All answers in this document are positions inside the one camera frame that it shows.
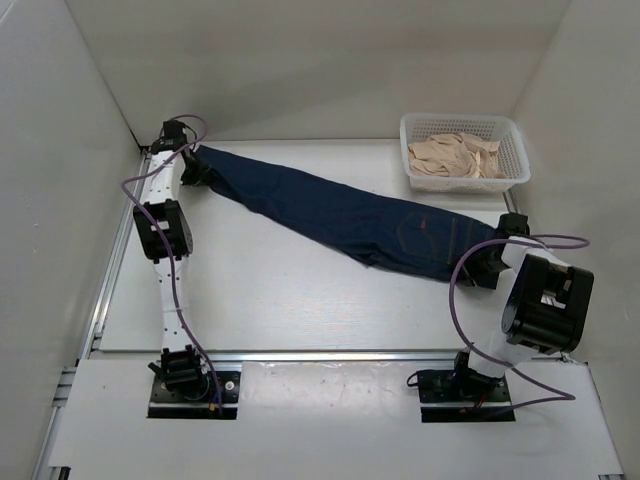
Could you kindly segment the dark blue denim trousers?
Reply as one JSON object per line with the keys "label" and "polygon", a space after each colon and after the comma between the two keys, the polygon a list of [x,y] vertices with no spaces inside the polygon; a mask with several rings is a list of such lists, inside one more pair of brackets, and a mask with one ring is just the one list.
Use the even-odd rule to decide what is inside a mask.
{"label": "dark blue denim trousers", "polygon": [[215,193],[365,266],[447,282],[463,254],[496,238],[494,227],[465,215],[201,148],[217,174]]}

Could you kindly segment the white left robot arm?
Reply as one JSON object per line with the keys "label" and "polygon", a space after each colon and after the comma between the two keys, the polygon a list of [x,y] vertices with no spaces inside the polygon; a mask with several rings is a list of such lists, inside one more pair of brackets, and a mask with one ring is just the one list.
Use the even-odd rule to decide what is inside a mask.
{"label": "white left robot arm", "polygon": [[151,163],[133,219],[145,257],[153,264],[162,309],[160,360],[151,364],[167,391],[188,402],[219,401],[217,377],[188,320],[185,274],[193,238],[178,200],[181,177],[192,165],[185,133],[161,133],[150,148]]}

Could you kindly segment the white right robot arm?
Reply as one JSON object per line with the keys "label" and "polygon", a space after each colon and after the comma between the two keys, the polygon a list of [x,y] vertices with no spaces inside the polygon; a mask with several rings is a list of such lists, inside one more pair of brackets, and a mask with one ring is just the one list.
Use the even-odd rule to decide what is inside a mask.
{"label": "white right robot arm", "polygon": [[[570,353],[581,341],[593,291],[594,274],[570,265],[555,247],[538,238],[511,236],[482,242],[458,260],[448,291],[454,328],[465,348],[455,359],[449,387],[460,399],[489,394],[506,372],[534,356]],[[515,277],[499,318],[499,327],[479,342],[464,333],[455,308],[461,275],[479,284],[472,268],[480,260],[488,273],[511,270]]]}

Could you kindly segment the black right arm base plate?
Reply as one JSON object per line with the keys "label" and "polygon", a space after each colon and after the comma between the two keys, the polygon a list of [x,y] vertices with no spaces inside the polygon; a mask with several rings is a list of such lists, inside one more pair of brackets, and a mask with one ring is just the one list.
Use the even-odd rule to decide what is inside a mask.
{"label": "black right arm base plate", "polygon": [[453,370],[418,370],[406,380],[418,391],[422,423],[514,422],[505,379]]}

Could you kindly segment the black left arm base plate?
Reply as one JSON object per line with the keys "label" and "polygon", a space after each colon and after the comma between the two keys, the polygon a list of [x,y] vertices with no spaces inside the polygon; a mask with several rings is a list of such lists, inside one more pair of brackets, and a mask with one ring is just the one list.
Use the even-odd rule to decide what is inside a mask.
{"label": "black left arm base plate", "polygon": [[187,372],[186,381],[167,381],[154,368],[147,417],[176,420],[235,420],[238,415],[241,375],[238,370],[217,372],[218,394],[209,375]]}

